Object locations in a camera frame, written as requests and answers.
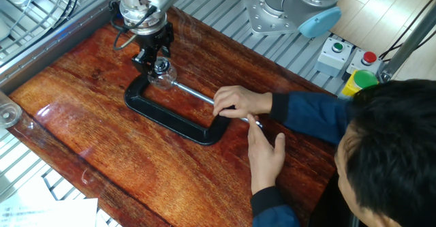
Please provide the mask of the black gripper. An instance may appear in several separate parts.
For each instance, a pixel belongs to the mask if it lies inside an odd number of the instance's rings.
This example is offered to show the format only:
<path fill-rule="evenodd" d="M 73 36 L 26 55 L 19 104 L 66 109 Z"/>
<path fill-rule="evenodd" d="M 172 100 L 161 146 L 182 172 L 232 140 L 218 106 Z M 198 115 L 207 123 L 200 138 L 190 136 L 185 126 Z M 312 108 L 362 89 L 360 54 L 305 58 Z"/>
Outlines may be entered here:
<path fill-rule="evenodd" d="M 143 75 L 147 75 L 151 70 L 151 55 L 155 48 L 156 51 L 161 50 L 165 57 L 171 57 L 170 45 L 174 41 L 174 29 L 171 22 L 167 22 L 165 26 L 156 33 L 150 35 L 139 35 L 138 45 L 141 47 L 140 52 L 132 57 L 134 67 Z"/>

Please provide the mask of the person's left hand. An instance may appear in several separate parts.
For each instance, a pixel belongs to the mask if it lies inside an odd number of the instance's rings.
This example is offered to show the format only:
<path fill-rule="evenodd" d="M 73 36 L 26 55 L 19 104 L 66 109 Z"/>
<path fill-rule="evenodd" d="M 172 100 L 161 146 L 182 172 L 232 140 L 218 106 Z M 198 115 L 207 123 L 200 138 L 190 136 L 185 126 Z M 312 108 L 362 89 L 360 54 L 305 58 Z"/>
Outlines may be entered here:
<path fill-rule="evenodd" d="M 251 193 L 255 195 L 267 187 L 275 186 L 285 161 L 285 135 L 279 133 L 272 146 L 256 124 L 253 115 L 247 115 L 248 157 L 251 170 Z"/>

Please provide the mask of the person's right hand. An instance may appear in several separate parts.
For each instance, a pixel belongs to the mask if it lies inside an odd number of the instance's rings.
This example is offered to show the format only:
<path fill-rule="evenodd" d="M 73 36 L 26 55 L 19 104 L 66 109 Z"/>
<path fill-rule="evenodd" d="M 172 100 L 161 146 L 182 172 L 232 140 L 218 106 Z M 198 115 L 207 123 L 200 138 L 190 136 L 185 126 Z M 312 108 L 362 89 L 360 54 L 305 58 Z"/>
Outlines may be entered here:
<path fill-rule="evenodd" d="M 244 118 L 247 115 L 268 114 L 273 103 L 272 93 L 255 93 L 242 86 L 221 87 L 214 95 L 213 115 Z"/>

